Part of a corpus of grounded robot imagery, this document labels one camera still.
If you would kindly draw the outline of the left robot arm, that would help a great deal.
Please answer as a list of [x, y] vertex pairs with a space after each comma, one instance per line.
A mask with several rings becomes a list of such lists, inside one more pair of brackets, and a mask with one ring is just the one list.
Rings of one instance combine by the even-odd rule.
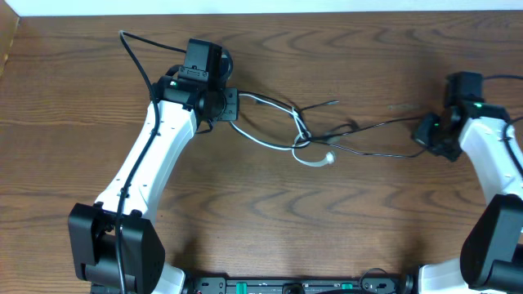
[[226, 85], [230, 53], [190, 39], [185, 60], [147, 82], [150, 104], [143, 128], [114, 179], [91, 205], [68, 217], [74, 271], [93, 293], [185, 293], [186, 273], [169, 265], [154, 224], [163, 190], [199, 125], [235, 121], [237, 89]]

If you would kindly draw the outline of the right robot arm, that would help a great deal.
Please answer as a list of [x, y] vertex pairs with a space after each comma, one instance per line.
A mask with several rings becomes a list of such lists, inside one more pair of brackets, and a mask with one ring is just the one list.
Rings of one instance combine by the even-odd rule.
[[485, 80], [473, 72], [448, 75], [443, 113], [427, 114], [412, 134], [426, 151], [451, 162], [466, 154], [486, 204], [459, 257], [419, 268], [415, 293], [522, 291], [522, 151], [514, 119], [485, 101]]

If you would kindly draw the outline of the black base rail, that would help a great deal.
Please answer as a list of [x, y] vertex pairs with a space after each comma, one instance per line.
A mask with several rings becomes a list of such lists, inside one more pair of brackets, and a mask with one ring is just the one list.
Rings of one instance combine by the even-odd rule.
[[188, 278], [182, 294], [407, 294], [415, 293], [410, 275], [365, 274], [356, 278]]

